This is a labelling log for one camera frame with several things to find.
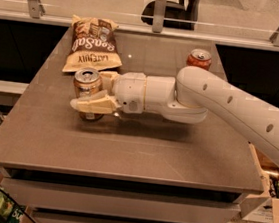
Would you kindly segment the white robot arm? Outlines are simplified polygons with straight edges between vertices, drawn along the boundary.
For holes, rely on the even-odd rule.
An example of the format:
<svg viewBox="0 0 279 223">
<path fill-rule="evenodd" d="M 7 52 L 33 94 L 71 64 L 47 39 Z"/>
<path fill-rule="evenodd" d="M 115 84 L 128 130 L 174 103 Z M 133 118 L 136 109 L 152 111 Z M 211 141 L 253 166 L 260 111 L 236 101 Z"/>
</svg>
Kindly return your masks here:
<svg viewBox="0 0 279 223">
<path fill-rule="evenodd" d="M 199 123 L 207 112 L 226 121 L 279 167 L 279 108 L 238 89 L 203 68 L 188 66 L 175 77 L 142 72 L 104 72 L 102 90 L 73 99 L 78 112 L 157 113 L 165 119 Z"/>
</svg>

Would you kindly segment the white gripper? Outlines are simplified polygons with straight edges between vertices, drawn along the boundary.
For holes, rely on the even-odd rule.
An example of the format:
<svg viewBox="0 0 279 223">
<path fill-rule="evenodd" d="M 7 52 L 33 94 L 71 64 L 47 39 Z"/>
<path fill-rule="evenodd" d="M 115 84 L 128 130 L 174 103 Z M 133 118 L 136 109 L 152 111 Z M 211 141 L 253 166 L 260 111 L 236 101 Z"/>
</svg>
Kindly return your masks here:
<svg viewBox="0 0 279 223">
<path fill-rule="evenodd" d="M 101 71 L 104 90 L 91 96 L 72 99 L 70 105 L 78 112 L 110 114 L 121 107 L 124 113 L 141 114 L 144 111 L 146 75 L 142 72 L 120 75 L 115 71 Z M 108 94 L 113 89 L 114 96 Z"/>
</svg>

